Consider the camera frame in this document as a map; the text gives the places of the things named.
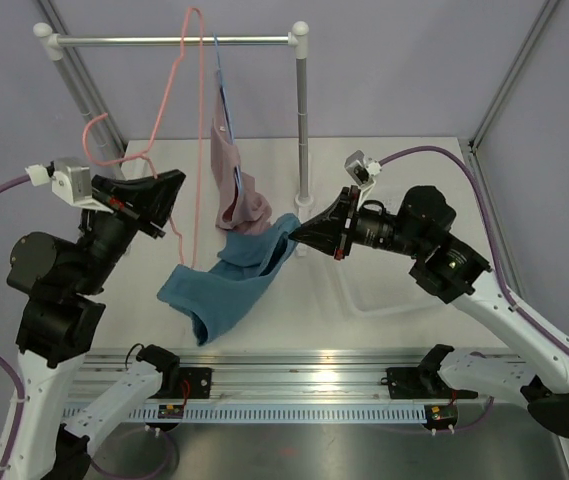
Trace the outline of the teal tank top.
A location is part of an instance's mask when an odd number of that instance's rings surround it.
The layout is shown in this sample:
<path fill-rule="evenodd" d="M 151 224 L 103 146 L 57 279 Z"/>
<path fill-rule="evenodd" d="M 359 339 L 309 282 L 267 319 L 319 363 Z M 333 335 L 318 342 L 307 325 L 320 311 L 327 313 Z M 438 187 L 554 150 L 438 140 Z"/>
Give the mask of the teal tank top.
<path fill-rule="evenodd" d="M 289 235 L 301 225 L 287 213 L 257 235 L 229 232 L 218 262 L 208 271 L 177 266 L 157 299 L 191 319 L 198 346 L 233 329 L 264 295 L 297 243 Z"/>

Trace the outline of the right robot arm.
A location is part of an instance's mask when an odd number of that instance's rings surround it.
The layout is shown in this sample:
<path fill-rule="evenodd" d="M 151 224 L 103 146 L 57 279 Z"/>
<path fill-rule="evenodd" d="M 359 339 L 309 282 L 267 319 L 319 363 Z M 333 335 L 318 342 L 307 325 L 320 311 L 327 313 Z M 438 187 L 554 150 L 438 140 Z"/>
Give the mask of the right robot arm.
<path fill-rule="evenodd" d="M 412 187 L 395 214 L 360 196 L 356 186 L 343 188 L 291 239 L 336 260 L 354 245 L 411 258 L 409 274 L 422 290 L 478 321 L 521 360 L 512 365 L 438 344 L 416 368 L 420 390 L 431 398 L 469 391 L 500 399 L 569 438 L 569 342 L 545 319 L 513 304 L 489 262 L 451 233 L 456 212 L 443 194 L 432 185 Z"/>

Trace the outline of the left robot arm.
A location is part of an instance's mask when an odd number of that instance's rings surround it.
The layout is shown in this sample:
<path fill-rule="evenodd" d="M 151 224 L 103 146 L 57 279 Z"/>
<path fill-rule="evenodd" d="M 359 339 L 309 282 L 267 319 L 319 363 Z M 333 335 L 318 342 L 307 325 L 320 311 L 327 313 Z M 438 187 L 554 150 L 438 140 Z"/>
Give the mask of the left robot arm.
<path fill-rule="evenodd" d="M 156 345 L 143 348 L 123 377 L 70 420 L 63 409 L 105 311 L 103 290 L 135 235 L 163 236 L 186 176 L 91 177 L 76 242 L 44 232 L 18 240 L 7 283 L 28 301 L 16 344 L 15 392 L 0 438 L 0 479 L 81 479 L 95 452 L 129 414 L 154 395 L 180 392 L 180 359 Z"/>

